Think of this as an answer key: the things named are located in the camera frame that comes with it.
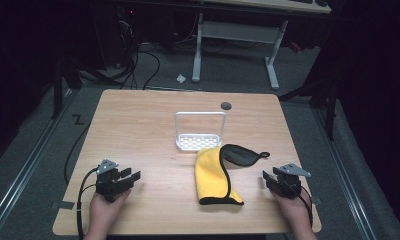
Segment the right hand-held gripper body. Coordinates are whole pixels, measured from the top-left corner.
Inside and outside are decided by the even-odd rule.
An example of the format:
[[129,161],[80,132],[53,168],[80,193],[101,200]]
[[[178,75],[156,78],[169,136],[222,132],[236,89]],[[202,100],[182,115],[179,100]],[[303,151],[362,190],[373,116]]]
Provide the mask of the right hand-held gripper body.
[[273,168],[273,174],[277,180],[278,190],[274,193],[281,197],[294,199],[301,194],[302,184],[300,177],[310,177],[311,173],[297,166],[288,163],[280,167]]

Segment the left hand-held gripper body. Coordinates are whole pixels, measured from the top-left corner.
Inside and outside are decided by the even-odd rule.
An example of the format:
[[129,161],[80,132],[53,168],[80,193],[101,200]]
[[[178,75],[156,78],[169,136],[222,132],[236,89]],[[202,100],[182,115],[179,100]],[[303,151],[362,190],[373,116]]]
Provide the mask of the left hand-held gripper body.
[[118,195],[129,190],[123,188],[122,181],[127,177],[121,178],[120,173],[118,164],[108,159],[104,159],[96,170],[96,192],[108,202],[114,202]]

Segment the yellow cloth with black trim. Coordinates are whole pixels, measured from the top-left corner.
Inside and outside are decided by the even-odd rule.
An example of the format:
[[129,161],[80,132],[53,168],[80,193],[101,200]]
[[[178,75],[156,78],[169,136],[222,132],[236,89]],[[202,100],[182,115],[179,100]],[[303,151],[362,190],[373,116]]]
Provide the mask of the yellow cloth with black trim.
[[232,187],[225,162],[238,167],[250,167],[269,156],[269,152],[257,153],[235,144],[200,150],[194,167],[199,204],[243,205],[241,196]]

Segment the person's left hand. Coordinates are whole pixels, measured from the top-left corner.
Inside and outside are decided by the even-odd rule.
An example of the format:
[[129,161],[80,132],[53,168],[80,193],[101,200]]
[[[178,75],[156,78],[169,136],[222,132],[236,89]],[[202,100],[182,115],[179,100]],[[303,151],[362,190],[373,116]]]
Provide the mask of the person's left hand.
[[90,202],[90,224],[87,233],[108,234],[130,193],[130,190],[123,192],[114,202],[108,202],[102,195],[95,193]]

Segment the person's right hand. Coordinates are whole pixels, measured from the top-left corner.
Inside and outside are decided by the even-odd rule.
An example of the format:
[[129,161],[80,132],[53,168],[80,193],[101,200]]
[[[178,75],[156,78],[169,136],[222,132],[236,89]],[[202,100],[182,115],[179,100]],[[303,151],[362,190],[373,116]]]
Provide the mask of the person's right hand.
[[291,230],[299,228],[309,228],[312,230],[309,219],[309,208],[311,207],[311,198],[306,190],[302,190],[299,197],[289,199],[281,197],[272,192],[280,206],[281,212],[288,221]]

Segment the black metal stand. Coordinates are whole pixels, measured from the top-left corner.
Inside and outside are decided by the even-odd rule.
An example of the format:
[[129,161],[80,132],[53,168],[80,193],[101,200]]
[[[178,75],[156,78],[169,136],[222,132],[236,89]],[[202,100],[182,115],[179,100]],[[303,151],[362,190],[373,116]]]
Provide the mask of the black metal stand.
[[300,88],[290,91],[278,97],[280,101],[287,101],[296,96],[310,95],[309,106],[312,109],[325,109],[324,131],[327,137],[333,141],[334,120],[336,118],[336,101],[338,90],[337,78],[325,78],[307,83]]
[[71,90],[79,90],[82,87],[82,81],[77,70],[77,62],[71,58],[62,58],[54,65],[54,101],[53,115],[56,119],[62,109],[63,104],[63,88],[62,83],[66,82]]

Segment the white-framed desk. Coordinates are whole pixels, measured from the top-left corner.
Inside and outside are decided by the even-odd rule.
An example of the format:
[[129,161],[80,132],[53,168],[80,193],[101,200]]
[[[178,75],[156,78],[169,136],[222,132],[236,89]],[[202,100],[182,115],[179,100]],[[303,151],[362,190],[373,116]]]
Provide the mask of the white-framed desk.
[[[277,13],[310,14],[318,16],[331,13],[328,5],[320,5],[318,0],[200,0],[200,5],[206,3],[223,4],[225,6],[251,7],[257,10],[276,11]],[[288,25],[288,18],[284,17],[278,27],[269,27],[258,24],[229,23],[218,20],[204,20],[203,13],[198,14],[196,52],[193,62],[192,81],[201,79],[202,40],[204,38],[234,40],[271,44],[273,49],[269,56],[264,58],[270,86],[273,90],[279,89],[279,82],[274,68],[274,61]]]

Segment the metal floor rail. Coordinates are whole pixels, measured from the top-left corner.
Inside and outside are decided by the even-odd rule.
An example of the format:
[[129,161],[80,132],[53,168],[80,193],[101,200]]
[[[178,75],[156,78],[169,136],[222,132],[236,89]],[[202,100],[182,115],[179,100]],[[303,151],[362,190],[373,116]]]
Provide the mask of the metal floor rail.
[[66,190],[64,172],[80,128],[72,107],[76,91],[67,90],[59,116],[52,118],[53,93],[18,128],[0,158],[0,240],[50,240]]
[[352,181],[343,164],[341,155],[336,144],[329,138],[326,128],[324,116],[320,110],[312,110],[315,121],[318,124],[319,130],[324,137],[326,145],[330,151],[333,168],[338,178],[340,187],[349,206],[350,212],[358,227],[362,240],[376,240],[375,232],[370,224],[368,216],[365,212],[362,201],[354,189]]

